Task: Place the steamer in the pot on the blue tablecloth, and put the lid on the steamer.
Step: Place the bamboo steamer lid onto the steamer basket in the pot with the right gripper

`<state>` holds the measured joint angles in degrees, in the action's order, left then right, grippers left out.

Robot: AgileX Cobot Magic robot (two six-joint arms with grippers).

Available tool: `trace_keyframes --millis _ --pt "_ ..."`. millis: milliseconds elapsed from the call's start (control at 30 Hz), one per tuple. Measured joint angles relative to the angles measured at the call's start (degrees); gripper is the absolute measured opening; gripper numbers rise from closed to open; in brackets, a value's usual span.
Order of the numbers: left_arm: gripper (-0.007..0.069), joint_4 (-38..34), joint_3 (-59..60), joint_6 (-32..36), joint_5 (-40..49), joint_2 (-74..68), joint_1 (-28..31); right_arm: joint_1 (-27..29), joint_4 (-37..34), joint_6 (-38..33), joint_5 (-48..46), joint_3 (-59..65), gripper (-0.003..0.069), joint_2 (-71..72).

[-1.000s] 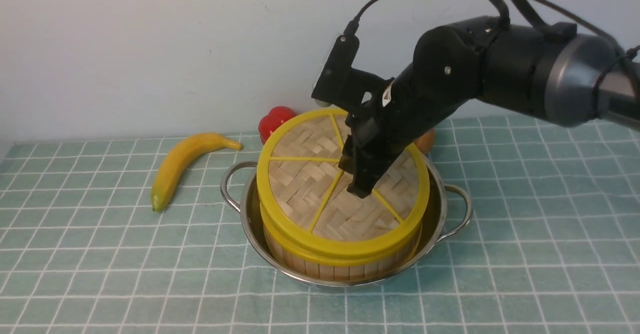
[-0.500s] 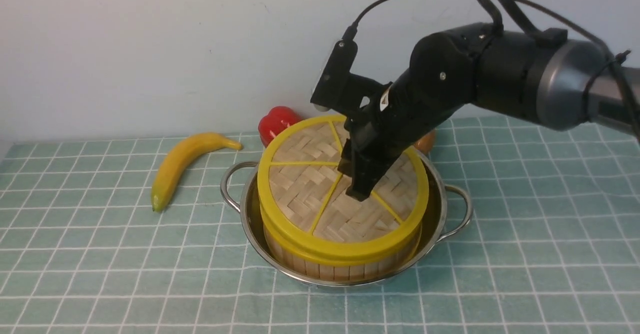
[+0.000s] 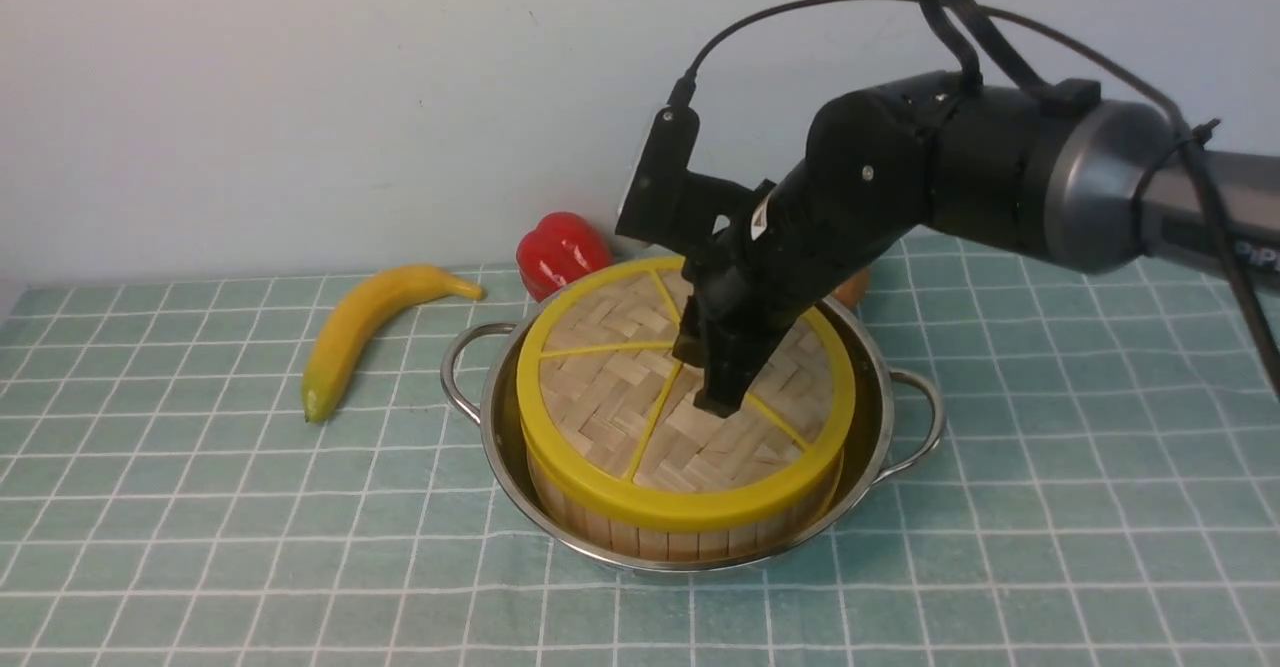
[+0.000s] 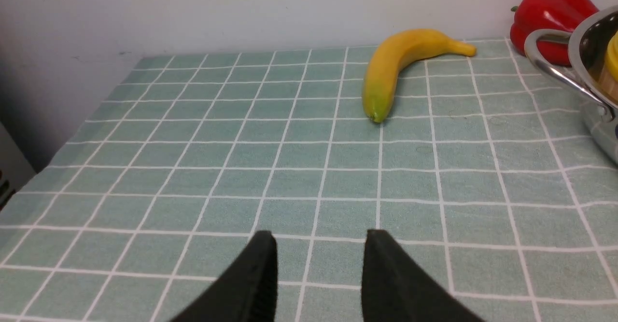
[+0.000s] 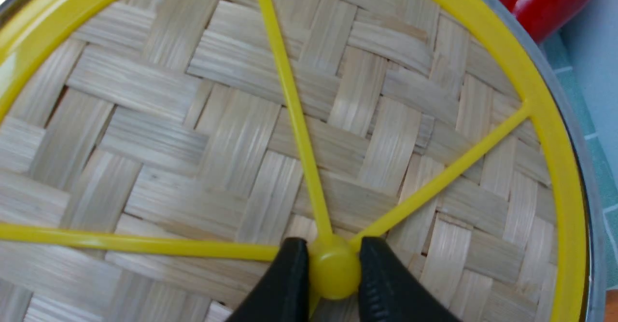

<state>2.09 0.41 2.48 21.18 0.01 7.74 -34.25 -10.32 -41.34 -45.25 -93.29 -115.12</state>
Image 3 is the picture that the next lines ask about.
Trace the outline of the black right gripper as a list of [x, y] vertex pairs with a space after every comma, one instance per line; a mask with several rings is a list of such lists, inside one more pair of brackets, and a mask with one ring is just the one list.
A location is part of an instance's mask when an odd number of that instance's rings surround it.
[[800, 312], [867, 270], [901, 237], [901, 169], [800, 163], [692, 270], [698, 317], [684, 317], [673, 357], [701, 371], [694, 406], [737, 414]]

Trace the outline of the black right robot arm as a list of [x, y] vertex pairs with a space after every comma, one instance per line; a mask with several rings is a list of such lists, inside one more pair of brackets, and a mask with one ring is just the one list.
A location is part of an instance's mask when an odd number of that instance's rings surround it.
[[1080, 79], [1028, 93], [928, 73], [826, 102], [799, 164], [753, 189], [690, 169], [698, 129], [673, 93], [616, 230], [686, 259], [676, 355], [701, 367], [695, 402], [713, 415], [737, 411], [803, 312], [915, 228], [1079, 274], [1151, 257], [1224, 278], [1277, 376], [1258, 298], [1277, 289], [1277, 157], [1208, 151], [1210, 125]]

